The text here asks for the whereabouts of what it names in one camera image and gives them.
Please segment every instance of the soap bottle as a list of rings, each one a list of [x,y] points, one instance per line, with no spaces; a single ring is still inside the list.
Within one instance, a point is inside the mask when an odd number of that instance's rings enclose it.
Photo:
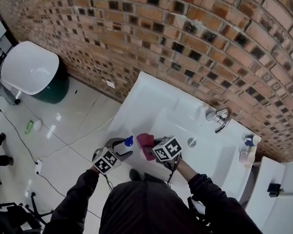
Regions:
[[[124,141],[126,152],[132,151],[133,136],[130,136]]]
[[[124,142],[122,142],[121,144],[116,145],[114,147],[114,151],[122,155],[129,151],[132,151],[132,145],[133,145],[133,136],[130,136],[128,138],[125,138]]]

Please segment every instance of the pink cloth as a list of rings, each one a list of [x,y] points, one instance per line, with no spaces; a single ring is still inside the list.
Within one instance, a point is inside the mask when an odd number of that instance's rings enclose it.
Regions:
[[[154,147],[154,135],[140,134],[137,136],[137,141],[139,142],[143,153],[148,161],[155,160],[152,148]]]

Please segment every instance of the faucet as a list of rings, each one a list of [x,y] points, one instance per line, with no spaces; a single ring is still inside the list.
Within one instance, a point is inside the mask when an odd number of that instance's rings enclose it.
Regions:
[[[223,113],[228,113],[226,118],[223,118],[221,115]],[[211,119],[214,119],[216,122],[219,122],[221,124],[220,127],[215,129],[215,133],[220,133],[222,130],[225,129],[225,127],[228,126],[229,122],[231,121],[232,118],[232,110],[229,107],[225,107],[224,109],[221,110],[214,110],[208,114],[206,114],[206,120],[210,121]]]

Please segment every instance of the brick wall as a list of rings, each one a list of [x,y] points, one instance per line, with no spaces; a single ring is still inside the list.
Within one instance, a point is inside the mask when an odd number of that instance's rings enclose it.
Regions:
[[[120,100],[147,72],[229,106],[262,155],[293,160],[293,0],[0,0],[0,14]]]

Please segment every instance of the marker cube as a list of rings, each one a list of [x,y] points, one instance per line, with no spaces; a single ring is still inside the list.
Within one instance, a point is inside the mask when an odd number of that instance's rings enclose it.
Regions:
[[[108,171],[119,167],[122,162],[107,147],[103,147],[97,152],[92,163],[100,173],[106,174]]]
[[[174,159],[180,152],[181,146],[175,136],[164,138],[161,143],[153,147],[153,152],[160,161]]]

